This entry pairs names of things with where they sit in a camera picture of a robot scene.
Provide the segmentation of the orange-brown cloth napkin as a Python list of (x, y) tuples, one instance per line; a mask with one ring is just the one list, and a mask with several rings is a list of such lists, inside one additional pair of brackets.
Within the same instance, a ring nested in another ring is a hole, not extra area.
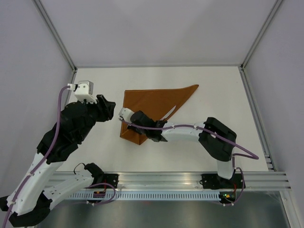
[[(176, 106), (173, 113), (165, 119), (167, 121), (186, 103), (198, 87), (199, 85), (191, 85), (177, 89), (126, 90), (123, 107), (129, 108), (133, 112), (142, 111), (149, 118), (158, 121)], [(148, 139), (145, 135), (139, 135), (127, 127), (127, 124), (121, 124), (121, 138), (137, 145), (141, 145)]]

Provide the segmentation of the white plastic knife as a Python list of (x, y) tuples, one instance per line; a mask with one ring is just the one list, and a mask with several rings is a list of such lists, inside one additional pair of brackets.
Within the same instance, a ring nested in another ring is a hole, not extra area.
[(167, 114), (165, 114), (161, 120), (165, 120), (166, 118), (168, 118), (173, 113), (175, 108), (176, 108), (176, 106), (174, 106)]

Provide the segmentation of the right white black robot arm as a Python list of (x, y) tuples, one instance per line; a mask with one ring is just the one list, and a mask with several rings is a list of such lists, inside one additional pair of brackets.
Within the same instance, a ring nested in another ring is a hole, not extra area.
[(121, 120), (128, 129), (154, 142), (191, 141), (200, 143), (217, 161), (217, 183), (223, 188), (234, 182), (232, 152), (237, 135), (213, 117), (197, 124), (175, 124), (164, 119), (154, 121), (144, 112), (123, 108)]

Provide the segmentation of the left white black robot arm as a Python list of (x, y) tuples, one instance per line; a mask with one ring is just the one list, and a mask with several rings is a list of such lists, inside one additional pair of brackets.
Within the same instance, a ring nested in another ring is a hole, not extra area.
[(16, 190), (0, 199), (0, 208), (7, 212), (7, 222), (15, 228), (35, 226), (43, 221), (59, 203), (83, 188), (103, 188), (104, 172), (95, 163), (70, 179), (52, 186), (46, 184), (71, 153), (78, 149), (97, 122), (106, 122), (114, 115), (115, 102), (98, 95), (94, 103), (73, 102), (57, 113), (57, 123), (37, 146), (33, 163)]

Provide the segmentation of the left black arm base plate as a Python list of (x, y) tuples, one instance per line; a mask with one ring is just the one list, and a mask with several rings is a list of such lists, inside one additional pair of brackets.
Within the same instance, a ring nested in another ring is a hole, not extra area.
[(102, 183), (108, 183), (117, 188), (119, 182), (119, 174), (117, 173), (105, 173), (102, 178)]

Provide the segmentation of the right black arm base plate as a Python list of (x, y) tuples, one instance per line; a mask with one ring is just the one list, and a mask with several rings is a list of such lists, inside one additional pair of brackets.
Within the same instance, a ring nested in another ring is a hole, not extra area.
[(203, 189), (220, 190), (220, 189), (242, 189), (243, 178), (240, 173), (233, 174), (231, 179), (224, 179), (217, 174), (201, 174), (199, 182)]

